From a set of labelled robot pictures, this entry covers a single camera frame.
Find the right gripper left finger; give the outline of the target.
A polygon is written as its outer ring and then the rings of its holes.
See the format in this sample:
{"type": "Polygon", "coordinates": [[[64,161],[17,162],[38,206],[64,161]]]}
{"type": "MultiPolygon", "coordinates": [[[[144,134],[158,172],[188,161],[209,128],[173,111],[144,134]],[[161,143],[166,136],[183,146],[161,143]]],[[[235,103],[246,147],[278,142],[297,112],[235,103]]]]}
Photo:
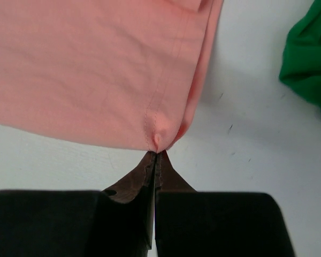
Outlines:
{"type": "Polygon", "coordinates": [[[0,190],[0,256],[147,256],[155,163],[103,191],[0,190]]]}

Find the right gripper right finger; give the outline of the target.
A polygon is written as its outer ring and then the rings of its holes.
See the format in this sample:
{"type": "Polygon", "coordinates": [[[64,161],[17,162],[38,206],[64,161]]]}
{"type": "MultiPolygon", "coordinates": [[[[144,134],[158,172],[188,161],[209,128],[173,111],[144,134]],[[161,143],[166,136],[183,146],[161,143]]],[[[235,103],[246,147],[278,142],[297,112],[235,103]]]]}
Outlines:
{"type": "Polygon", "coordinates": [[[167,152],[155,163],[158,256],[294,256],[275,199],[262,192],[198,192],[167,152]]]}

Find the salmon pink t shirt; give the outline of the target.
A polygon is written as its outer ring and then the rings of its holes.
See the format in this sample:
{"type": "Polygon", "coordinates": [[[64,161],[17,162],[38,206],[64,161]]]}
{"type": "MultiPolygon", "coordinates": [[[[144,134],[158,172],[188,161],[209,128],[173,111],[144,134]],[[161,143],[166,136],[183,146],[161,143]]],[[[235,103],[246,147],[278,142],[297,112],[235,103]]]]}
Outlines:
{"type": "Polygon", "coordinates": [[[161,152],[189,129],[222,1],[0,1],[0,124],[161,152]]]}

